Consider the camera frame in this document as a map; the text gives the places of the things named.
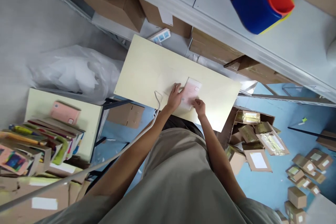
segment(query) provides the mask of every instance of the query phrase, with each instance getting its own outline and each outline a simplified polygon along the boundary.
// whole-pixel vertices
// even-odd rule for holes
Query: hand
[[[181,83],[174,83],[173,89],[171,90],[170,95],[168,97],[168,102],[167,102],[166,107],[169,109],[171,113],[173,113],[181,103],[184,88],[179,93],[180,87],[181,87]]]
[[[196,113],[198,115],[198,118],[205,116],[205,103],[204,101],[200,99],[195,99],[192,102],[192,105],[194,106]]]

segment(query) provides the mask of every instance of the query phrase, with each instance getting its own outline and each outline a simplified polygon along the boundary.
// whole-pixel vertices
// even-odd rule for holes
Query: power strip
[[[155,44],[161,45],[161,42],[168,38],[170,38],[170,30],[168,28],[164,28],[162,31],[151,36],[148,40],[154,42]]]

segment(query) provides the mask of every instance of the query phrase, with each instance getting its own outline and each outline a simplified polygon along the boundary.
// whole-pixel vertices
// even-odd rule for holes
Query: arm
[[[157,115],[156,121],[142,137],[126,150],[103,177],[92,187],[87,195],[113,196],[112,207],[124,196],[138,169],[157,140],[169,116],[181,103],[184,89],[179,93],[181,84],[174,84],[167,105]]]
[[[193,105],[203,128],[206,148],[208,149],[213,172],[216,174],[233,202],[238,203],[242,198],[246,198],[246,196],[240,188],[231,169],[228,157],[205,115],[205,103],[202,100],[196,99]]]

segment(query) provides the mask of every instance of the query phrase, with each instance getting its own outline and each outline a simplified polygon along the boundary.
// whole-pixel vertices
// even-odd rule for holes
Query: white board
[[[213,130],[221,132],[242,85],[140,36],[133,37],[114,94],[157,108],[158,91],[163,108],[167,90],[174,82],[184,85],[188,77],[202,83],[198,96]],[[177,109],[173,115],[200,124],[194,109]]]

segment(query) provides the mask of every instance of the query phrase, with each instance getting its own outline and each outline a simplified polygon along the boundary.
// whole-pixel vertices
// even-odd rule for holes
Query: white plastic bag
[[[90,103],[113,96],[124,64],[79,45],[43,53],[39,59],[28,65],[35,88]]]

